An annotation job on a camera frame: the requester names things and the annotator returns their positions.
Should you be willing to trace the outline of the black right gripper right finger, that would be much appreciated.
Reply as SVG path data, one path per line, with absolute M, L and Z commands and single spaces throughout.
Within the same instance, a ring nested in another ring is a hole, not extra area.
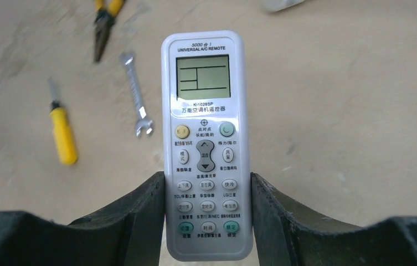
M 325 216 L 251 174 L 260 265 L 417 265 L 417 216 L 359 227 Z

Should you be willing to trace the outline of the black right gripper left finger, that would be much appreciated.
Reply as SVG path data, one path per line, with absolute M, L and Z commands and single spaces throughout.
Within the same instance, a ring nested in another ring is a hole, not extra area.
M 68 225 L 0 211 L 0 265 L 158 265 L 164 174 Z

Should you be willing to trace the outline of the white universal AC remote control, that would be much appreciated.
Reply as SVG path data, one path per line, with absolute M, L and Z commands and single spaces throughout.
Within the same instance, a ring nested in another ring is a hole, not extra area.
M 167 249 L 181 262 L 244 259 L 253 218 L 240 35 L 168 36 L 161 81 Z

